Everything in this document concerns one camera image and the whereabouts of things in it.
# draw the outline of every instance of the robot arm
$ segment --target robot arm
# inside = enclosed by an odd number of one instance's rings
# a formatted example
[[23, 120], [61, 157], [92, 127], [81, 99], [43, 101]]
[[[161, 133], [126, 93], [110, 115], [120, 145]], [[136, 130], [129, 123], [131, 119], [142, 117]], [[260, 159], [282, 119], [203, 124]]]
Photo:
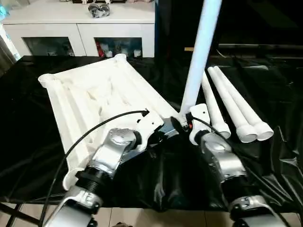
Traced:
[[92, 215], [102, 206], [102, 198], [109, 197], [108, 190], [119, 165], [145, 151], [147, 139], [163, 124], [155, 112], [149, 112], [134, 130], [111, 129], [87, 167], [76, 174], [78, 181], [67, 191], [44, 226], [98, 226]]
[[[190, 111], [193, 117], [210, 122], [205, 104], [191, 107]], [[200, 146], [205, 171], [222, 193], [234, 227], [285, 227], [258, 188], [249, 184], [246, 170], [231, 146], [200, 122], [193, 121], [192, 128], [190, 141]]]

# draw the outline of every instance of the white tube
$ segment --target white tube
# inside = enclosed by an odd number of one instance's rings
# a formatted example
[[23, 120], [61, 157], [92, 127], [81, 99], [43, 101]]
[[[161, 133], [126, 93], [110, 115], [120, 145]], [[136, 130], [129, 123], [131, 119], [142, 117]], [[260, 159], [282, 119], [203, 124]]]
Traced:
[[224, 119], [221, 115], [220, 109], [218, 107], [218, 104], [216, 102], [212, 88], [210, 87], [205, 72], [203, 73], [202, 76], [201, 85], [202, 85], [202, 89], [203, 89], [203, 93], [206, 100], [207, 109], [210, 115], [210, 120], [212, 122], [212, 125], [215, 129], [217, 129], [221, 133], [221, 135], [223, 135], [226, 139], [228, 139], [231, 136], [231, 131], [228, 125], [224, 122]]
[[214, 67], [217, 75], [220, 76], [223, 81], [225, 87], [227, 88], [229, 94], [232, 96], [233, 100], [237, 104], [238, 108], [241, 110], [242, 114], [248, 121], [250, 125], [252, 125], [258, 136], [258, 140], [263, 141], [267, 140], [273, 136], [274, 131], [270, 128], [270, 126], [263, 122], [261, 118], [256, 114], [256, 112], [252, 109], [252, 107], [246, 102], [246, 100], [242, 97], [242, 95], [238, 92], [238, 90], [232, 85], [232, 83], [227, 79], [224, 73], [220, 70], [218, 66]]
[[196, 105], [202, 75], [220, 12], [222, 0], [204, 0], [195, 48], [190, 63], [180, 114], [185, 115]]
[[220, 77], [216, 74], [213, 67], [209, 67], [207, 71], [209, 72], [209, 75], [211, 76], [214, 85], [216, 86], [219, 95], [229, 115], [231, 116], [232, 122], [236, 126], [236, 132], [241, 142], [250, 143], [254, 141], [257, 138], [255, 128], [248, 124], [247, 120], [241, 113], [235, 101], [232, 99], [231, 95], [228, 93], [226, 87], [224, 86]]

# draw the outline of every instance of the dark curtain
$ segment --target dark curtain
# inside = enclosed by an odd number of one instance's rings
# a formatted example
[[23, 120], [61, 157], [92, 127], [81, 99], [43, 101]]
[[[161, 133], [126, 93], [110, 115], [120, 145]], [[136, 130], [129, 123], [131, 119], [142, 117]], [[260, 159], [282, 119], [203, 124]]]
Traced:
[[0, 77], [16, 62], [14, 56], [0, 36]]

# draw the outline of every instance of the black tablecloth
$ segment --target black tablecloth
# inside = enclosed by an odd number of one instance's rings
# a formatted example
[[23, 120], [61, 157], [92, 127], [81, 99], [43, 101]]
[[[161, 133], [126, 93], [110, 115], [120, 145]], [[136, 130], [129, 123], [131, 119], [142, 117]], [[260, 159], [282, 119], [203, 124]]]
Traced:
[[[37, 78], [100, 61], [99, 57], [23, 57], [0, 78], [0, 201], [41, 203], [64, 152], [46, 89]], [[131, 65], [176, 109], [189, 61], [130, 60]], [[231, 127], [231, 142], [251, 184], [277, 211], [303, 214], [303, 68], [302, 60], [209, 60], [243, 94], [274, 129], [266, 141], [240, 143], [215, 89], [219, 107]], [[200, 92], [197, 103], [204, 103]], [[63, 168], [52, 198], [64, 193]], [[202, 171], [197, 149], [178, 135], [121, 166], [108, 207], [223, 210], [220, 194]]]

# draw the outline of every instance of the pipe end cap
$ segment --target pipe end cap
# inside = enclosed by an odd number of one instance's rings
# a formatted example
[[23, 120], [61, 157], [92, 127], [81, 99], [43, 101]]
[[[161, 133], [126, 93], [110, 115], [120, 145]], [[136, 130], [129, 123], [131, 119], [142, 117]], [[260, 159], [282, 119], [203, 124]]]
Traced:
[[265, 122], [260, 122], [258, 124], [255, 124], [254, 128], [258, 135], [257, 140], [259, 141], [267, 140], [274, 135], [274, 131]]
[[256, 130], [250, 124], [237, 128], [236, 132], [242, 143], [250, 143], [257, 139]]
[[215, 129], [218, 130], [218, 132], [223, 135], [224, 138], [228, 139], [231, 136], [231, 131], [228, 127], [228, 124], [226, 124], [225, 122], [223, 123], [218, 123], [213, 125], [213, 127]]

